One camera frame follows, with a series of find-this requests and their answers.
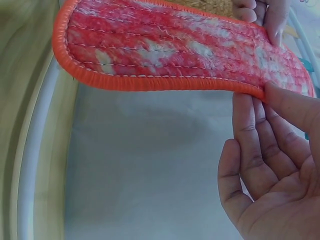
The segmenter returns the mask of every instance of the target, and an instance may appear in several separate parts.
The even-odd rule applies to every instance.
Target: red fabric
[[[223,78],[314,96],[308,72],[253,25],[139,0],[81,0],[67,25],[69,55],[109,76]]]

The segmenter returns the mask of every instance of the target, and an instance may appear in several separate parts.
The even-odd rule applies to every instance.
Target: fingernail
[[[281,47],[282,45],[282,35],[284,31],[280,30],[276,33],[275,38],[274,38],[274,44],[277,45],[278,47]]]

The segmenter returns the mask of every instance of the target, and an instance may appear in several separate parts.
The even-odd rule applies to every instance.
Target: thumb
[[[282,33],[289,16],[290,3],[290,0],[267,1],[268,9],[264,18],[264,27],[271,43],[275,46],[281,44]]]

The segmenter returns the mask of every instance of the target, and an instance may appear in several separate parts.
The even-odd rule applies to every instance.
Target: finger
[[[239,19],[248,23],[253,23],[257,19],[255,11],[245,7],[242,7],[242,8],[233,7],[233,16],[236,19]]]
[[[270,82],[265,85],[265,96],[282,118],[308,133],[310,150],[320,172],[320,99],[281,89]]]
[[[238,142],[234,139],[227,140],[218,166],[218,191],[221,205],[236,227],[242,214],[253,203],[250,197],[244,194],[241,186],[240,157]]]
[[[262,26],[264,24],[265,14],[267,10],[267,4],[262,1],[256,2],[256,8],[254,9],[254,12],[256,14],[256,21],[255,24]]]
[[[252,10],[257,6],[256,0],[232,0],[232,3],[235,7],[248,8]]]
[[[233,95],[232,124],[234,138],[241,148],[240,175],[248,192],[256,200],[268,193],[278,178],[262,158],[251,96]]]
[[[290,124],[280,117],[270,106],[265,106],[266,119],[270,123],[279,148],[300,169],[305,160],[311,155],[307,140],[298,136]]]
[[[269,5],[265,18],[264,26],[268,32],[272,44],[281,44],[283,29],[286,26],[290,10],[290,0],[268,0]]]
[[[272,127],[266,119],[260,100],[253,99],[255,128],[260,140],[263,161],[272,169],[279,180],[298,171],[293,161],[279,148]]]

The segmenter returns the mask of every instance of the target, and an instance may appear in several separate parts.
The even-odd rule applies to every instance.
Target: hand
[[[264,26],[271,43],[280,45],[289,16],[290,0],[232,0],[232,2],[233,15],[237,19]]]
[[[268,105],[233,96],[234,139],[225,142],[218,166],[221,204],[245,240],[318,240],[320,100],[271,83],[265,93]]]

